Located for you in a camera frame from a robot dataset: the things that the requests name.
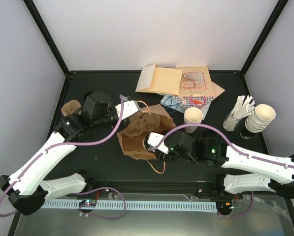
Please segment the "brown paper bag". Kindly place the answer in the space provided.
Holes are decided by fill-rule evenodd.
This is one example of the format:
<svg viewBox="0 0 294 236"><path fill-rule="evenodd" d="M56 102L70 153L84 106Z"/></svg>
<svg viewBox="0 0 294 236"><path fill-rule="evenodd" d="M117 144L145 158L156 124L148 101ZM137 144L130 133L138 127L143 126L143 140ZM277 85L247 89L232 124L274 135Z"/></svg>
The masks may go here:
<svg viewBox="0 0 294 236"><path fill-rule="evenodd" d="M133 116L137 116L141 118L143 114L145 113L154 113L154 114L160 115L160 118L161 118L160 127L152 132L160 134L176 127L172 117L168 114L165 108L161 106L160 104L144 107ZM123 151L123 154L135 160L145 160L148 163L150 162L150 160L155 160L156 159L155 154L145 150L142 147L142 140L149 133L151 132L143 132L139 136L128 137L123 133L123 130L118 132L117 138L119 140L119 144Z"/></svg>

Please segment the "single white paper cup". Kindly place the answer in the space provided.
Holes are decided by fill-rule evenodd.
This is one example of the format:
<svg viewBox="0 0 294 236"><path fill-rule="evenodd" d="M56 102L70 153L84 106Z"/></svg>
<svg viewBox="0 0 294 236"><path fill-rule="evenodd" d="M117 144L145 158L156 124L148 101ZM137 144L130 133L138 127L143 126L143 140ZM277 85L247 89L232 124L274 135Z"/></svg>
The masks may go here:
<svg viewBox="0 0 294 236"><path fill-rule="evenodd" d="M145 149L145 150L149 150L149 144L147 143L147 137L145 137L143 140L142 140L142 147Z"/></svg>

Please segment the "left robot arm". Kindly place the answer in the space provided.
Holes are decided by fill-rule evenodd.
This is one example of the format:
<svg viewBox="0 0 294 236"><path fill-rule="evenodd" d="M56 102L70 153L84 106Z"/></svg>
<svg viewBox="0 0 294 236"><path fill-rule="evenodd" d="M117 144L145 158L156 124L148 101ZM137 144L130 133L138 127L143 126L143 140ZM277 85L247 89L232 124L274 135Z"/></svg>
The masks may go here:
<svg viewBox="0 0 294 236"><path fill-rule="evenodd" d="M120 103L116 104L102 91L89 94L84 104L77 100L65 103L64 118L41 149L15 173L0 176L0 188L15 212L31 215L58 197L92 195L94 179L86 171L53 180L45 177L78 146L96 146L108 141L139 110L138 103L130 97L121 95Z"/></svg>

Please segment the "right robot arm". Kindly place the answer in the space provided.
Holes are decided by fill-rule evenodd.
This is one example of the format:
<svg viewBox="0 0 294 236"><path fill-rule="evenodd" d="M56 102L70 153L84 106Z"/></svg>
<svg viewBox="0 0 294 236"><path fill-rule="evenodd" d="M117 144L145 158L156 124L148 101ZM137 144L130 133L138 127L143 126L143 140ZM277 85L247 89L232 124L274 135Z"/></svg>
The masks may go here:
<svg viewBox="0 0 294 236"><path fill-rule="evenodd" d="M225 198L228 194L249 191L268 191L294 199L294 155L277 157L221 143L215 137L195 139L185 132L174 132L165 138L151 133L145 141L156 158L188 162L224 169L245 171L244 175L219 175L213 185L213 195Z"/></svg>

